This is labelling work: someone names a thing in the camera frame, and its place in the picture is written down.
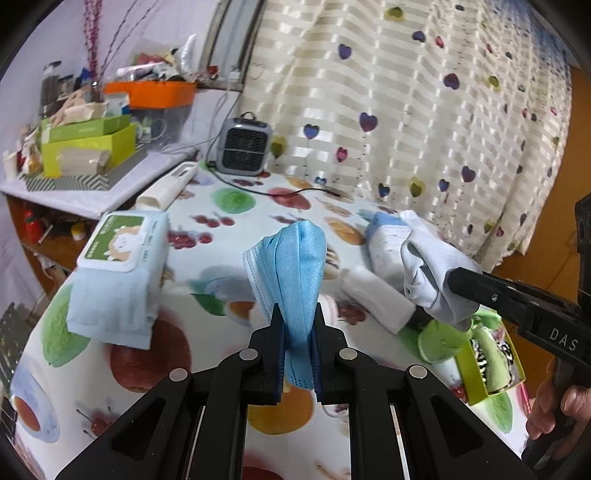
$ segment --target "space heater grille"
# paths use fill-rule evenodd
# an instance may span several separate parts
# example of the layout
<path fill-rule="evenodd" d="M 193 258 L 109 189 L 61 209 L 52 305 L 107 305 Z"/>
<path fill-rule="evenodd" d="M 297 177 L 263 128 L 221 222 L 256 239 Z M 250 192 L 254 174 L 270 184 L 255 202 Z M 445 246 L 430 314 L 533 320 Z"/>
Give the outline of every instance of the space heater grille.
<path fill-rule="evenodd" d="M 231 128 L 226 136 L 222 165 L 226 168 L 257 171 L 265 158 L 269 141 L 265 132 Z"/>

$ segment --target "striped curtain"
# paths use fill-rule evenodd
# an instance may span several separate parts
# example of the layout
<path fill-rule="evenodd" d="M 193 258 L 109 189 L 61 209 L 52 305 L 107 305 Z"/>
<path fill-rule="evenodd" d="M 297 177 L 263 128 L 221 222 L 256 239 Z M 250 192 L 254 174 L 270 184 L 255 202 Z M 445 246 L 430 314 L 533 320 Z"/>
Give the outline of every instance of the striped curtain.
<path fill-rule="evenodd" d="M 527 249 L 570 99 L 525 2 L 268 0 L 241 109 L 271 170 L 414 209 L 491 270 Z"/>

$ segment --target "green wipes label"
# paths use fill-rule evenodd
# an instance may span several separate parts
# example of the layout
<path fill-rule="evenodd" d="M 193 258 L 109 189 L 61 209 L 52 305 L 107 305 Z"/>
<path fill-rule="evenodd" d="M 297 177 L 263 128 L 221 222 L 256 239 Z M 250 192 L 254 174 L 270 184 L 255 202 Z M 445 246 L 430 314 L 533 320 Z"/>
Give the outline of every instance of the green wipes label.
<path fill-rule="evenodd" d="M 100 227 L 84 258 L 127 262 L 141 245 L 139 232 L 144 221 L 142 216 L 111 215 Z"/>

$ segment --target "metal screw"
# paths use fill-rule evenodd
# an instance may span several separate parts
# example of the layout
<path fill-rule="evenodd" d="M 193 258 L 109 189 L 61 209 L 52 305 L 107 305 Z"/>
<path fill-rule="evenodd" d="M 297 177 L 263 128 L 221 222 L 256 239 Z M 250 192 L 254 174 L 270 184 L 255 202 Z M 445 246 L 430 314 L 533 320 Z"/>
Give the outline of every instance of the metal screw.
<path fill-rule="evenodd" d="M 240 358 L 243 360 L 254 360 L 258 356 L 258 352 L 254 348 L 245 348 L 240 352 Z"/>
<path fill-rule="evenodd" d="M 413 365 L 409 370 L 411 377 L 425 378 L 427 376 L 427 369 L 422 365 Z"/>
<path fill-rule="evenodd" d="M 189 372 L 187 372 L 184 368 L 175 368 L 168 375 L 170 380 L 173 382 L 182 382 L 188 376 Z"/>
<path fill-rule="evenodd" d="M 352 348 L 343 348 L 339 352 L 339 356 L 343 360 L 355 360 L 357 358 L 357 351 L 353 350 Z"/>

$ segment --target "white shelf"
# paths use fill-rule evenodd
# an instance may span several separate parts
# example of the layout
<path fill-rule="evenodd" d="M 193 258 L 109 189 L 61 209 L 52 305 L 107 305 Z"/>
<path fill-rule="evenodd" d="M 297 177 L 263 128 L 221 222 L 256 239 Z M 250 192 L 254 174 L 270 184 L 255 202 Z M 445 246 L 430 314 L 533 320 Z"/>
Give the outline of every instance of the white shelf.
<path fill-rule="evenodd" d="M 4 180 L 0 182 L 0 192 L 63 212 L 99 220 L 103 213 L 116 210 L 150 182 L 186 160 L 196 150 L 196 148 L 187 148 L 183 150 L 184 153 L 174 155 L 149 152 L 146 158 L 136 165 L 133 170 L 112 189 L 105 192 L 89 192 L 86 190 L 29 192 L 24 180 Z"/>

